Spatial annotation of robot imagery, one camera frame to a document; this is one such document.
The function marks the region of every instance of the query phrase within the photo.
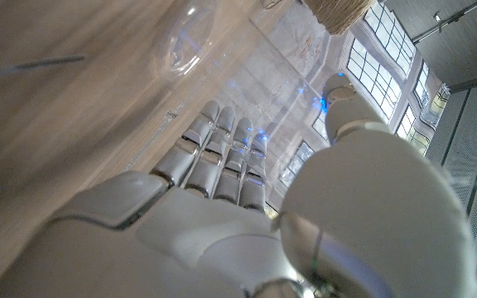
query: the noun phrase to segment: window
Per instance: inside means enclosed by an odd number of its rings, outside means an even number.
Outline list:
[[[297,148],[296,154],[290,160],[287,167],[282,171],[279,180],[286,186],[290,187],[290,184],[296,179],[296,175],[314,151],[306,142],[302,142],[299,148]]]
[[[364,19],[371,26],[384,49],[407,75],[412,67],[415,46],[395,15],[383,4],[377,3],[369,9]]]
[[[401,96],[401,89],[389,72],[356,39],[351,49],[347,68],[371,93],[386,117],[390,119]]]
[[[397,127],[396,134],[399,137],[406,139],[406,141],[410,142],[422,155],[424,155],[430,144],[430,140],[414,128],[414,122],[415,115],[413,114],[412,108],[408,105],[406,112],[402,117],[402,121]]]
[[[321,110],[320,115],[318,118],[314,121],[314,124],[312,127],[314,128],[315,131],[317,131],[326,141],[329,140],[327,137],[327,129],[325,127],[325,117],[327,116],[327,113],[325,111]]]
[[[266,203],[264,205],[264,213],[270,218],[275,219],[279,213],[272,207],[270,204]]]
[[[426,80],[428,79],[428,65],[426,62],[422,62],[421,73],[419,74],[419,79],[417,80],[417,85],[415,86],[415,95],[419,99],[419,104],[422,107],[425,107],[428,103],[428,98],[430,94],[426,88]]]
[[[439,119],[445,110],[446,101],[450,97],[450,91],[445,84],[439,88],[436,97],[422,111],[421,120],[430,124],[433,128],[437,127]]]

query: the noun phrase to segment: brown rope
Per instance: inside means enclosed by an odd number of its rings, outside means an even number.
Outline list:
[[[376,0],[305,0],[318,22],[331,35],[342,35],[373,6]]]

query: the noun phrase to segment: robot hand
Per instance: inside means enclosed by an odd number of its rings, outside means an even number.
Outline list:
[[[263,214],[267,139],[207,103],[151,174],[77,194],[0,280],[0,296],[473,297],[465,215],[440,173],[336,75],[333,147]]]

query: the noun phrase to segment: ceiling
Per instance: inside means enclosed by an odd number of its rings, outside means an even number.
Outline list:
[[[441,20],[477,2],[476,0],[387,0],[406,33],[413,39]],[[458,22],[443,28],[416,45],[437,77],[449,86],[477,80],[477,8]]]

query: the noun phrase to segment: blue light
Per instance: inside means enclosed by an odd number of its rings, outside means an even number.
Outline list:
[[[321,97],[321,110],[324,112],[324,113],[327,113],[329,111],[329,107],[327,105],[327,102],[325,101],[325,97]]]

